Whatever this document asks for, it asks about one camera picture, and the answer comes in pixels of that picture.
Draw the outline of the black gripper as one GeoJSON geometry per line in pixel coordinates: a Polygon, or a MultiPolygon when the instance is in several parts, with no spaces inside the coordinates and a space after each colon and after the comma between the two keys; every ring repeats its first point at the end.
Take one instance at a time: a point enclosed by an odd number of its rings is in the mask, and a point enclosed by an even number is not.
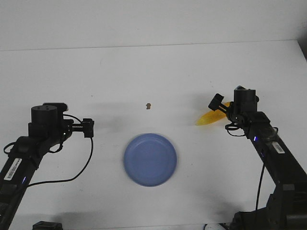
{"type": "Polygon", "coordinates": [[[85,138],[94,137],[94,120],[83,118],[79,124],[72,124],[72,132],[83,132],[85,138]]]}
{"type": "Polygon", "coordinates": [[[212,100],[209,103],[208,107],[212,111],[219,110],[219,111],[221,111],[223,113],[232,112],[233,111],[233,102],[223,103],[223,99],[224,99],[224,97],[221,94],[217,93],[212,98],[212,100]]]}

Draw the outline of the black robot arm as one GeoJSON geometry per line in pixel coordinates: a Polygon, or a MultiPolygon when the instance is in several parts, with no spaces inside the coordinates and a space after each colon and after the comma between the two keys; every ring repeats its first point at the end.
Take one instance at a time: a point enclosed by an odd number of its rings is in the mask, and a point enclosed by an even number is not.
{"type": "Polygon", "coordinates": [[[94,120],[84,118],[74,123],[74,116],[66,115],[65,103],[44,103],[31,109],[28,135],[9,144],[8,159],[0,172],[0,228],[9,229],[19,204],[43,157],[58,145],[58,151],[73,132],[85,138],[94,136],[94,120]]]}
{"type": "Polygon", "coordinates": [[[272,127],[269,118],[257,110],[256,91],[238,86],[229,106],[216,94],[209,108],[220,110],[231,122],[227,131],[242,129],[275,183],[266,207],[235,213],[230,230],[305,230],[307,228],[307,174],[272,127]]]}

